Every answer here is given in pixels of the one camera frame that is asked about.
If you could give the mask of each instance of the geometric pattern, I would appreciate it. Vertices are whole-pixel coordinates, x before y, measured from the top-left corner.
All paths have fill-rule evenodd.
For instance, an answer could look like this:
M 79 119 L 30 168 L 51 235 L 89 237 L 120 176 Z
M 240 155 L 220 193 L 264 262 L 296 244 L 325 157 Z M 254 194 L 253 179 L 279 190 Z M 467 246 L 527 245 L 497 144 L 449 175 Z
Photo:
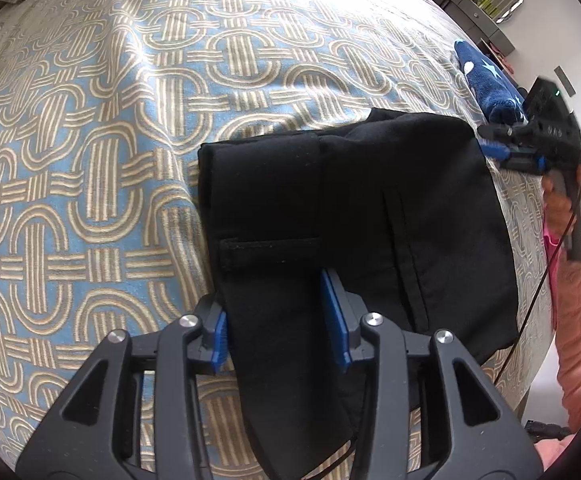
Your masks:
M 0 455 L 14 465 L 108 331 L 158 330 L 212 288 L 202 142 L 351 123 L 371 107 L 477 126 L 457 38 L 430 0 L 0 0 Z M 491 172 L 523 318 L 545 268 L 540 189 Z M 551 337 L 544 287 L 502 386 L 510 404 Z M 199 393 L 215 477 L 263 479 L 230 366 Z M 417 413 L 411 422 L 415 466 Z

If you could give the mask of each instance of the bed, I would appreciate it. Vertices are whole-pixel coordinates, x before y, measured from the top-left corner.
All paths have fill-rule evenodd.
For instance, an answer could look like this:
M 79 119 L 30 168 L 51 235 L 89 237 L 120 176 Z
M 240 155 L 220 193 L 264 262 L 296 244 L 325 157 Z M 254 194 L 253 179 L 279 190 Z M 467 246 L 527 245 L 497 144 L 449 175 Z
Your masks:
M 457 38 L 468 40 L 430 0 L 0 0 L 0 456 L 14 465 L 108 331 L 158 330 L 209 291 L 202 142 L 350 123 L 371 107 L 476 127 Z M 545 269 L 541 191 L 490 169 L 521 320 Z M 511 406 L 550 345 L 550 311 L 544 285 L 500 384 Z M 263 479 L 230 364 L 199 393 L 215 478 Z M 414 468 L 416 412 L 411 422 Z

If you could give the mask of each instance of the folded black garment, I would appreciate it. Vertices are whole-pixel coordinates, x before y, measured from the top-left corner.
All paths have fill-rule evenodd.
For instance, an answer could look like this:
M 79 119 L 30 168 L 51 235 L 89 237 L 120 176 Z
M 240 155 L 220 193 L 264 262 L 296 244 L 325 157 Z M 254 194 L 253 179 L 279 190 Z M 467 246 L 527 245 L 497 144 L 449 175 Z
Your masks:
M 334 365 L 322 267 L 404 330 L 452 330 L 480 363 L 518 336 L 508 231 L 464 121 L 373 109 L 330 130 L 204 144 L 199 161 L 244 420 L 271 479 L 307 474 L 359 423 L 365 377 Z

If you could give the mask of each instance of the blue star-patterned blanket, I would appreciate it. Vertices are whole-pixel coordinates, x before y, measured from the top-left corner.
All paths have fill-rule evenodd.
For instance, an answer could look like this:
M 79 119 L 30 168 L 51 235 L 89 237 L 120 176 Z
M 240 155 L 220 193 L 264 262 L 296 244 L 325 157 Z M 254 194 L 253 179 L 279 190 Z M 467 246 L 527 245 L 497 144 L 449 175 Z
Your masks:
M 524 121 L 523 98 L 499 67 L 467 41 L 457 40 L 455 51 L 468 86 L 488 122 L 512 126 Z

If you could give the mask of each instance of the metal screw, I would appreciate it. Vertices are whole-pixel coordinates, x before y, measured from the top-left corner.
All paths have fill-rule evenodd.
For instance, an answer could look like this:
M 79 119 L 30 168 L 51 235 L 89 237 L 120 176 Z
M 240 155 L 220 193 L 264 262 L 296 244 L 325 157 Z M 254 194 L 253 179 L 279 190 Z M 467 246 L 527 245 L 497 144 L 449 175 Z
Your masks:
M 445 328 L 442 328 L 441 330 L 437 330 L 437 333 L 435 334 L 435 338 L 440 343 L 445 344 L 445 343 L 452 343 L 455 339 L 455 336 L 452 335 L 452 332 L 450 330 L 446 330 Z
M 181 316 L 179 318 L 179 324 L 184 328 L 195 326 L 198 322 L 200 322 L 200 318 L 194 314 L 186 314 L 186 316 Z
M 112 330 L 108 333 L 108 341 L 111 343 L 121 343 L 126 338 L 126 332 L 123 330 Z
M 376 312 L 369 312 L 364 316 L 364 321 L 370 326 L 379 326 L 384 322 L 384 316 Z

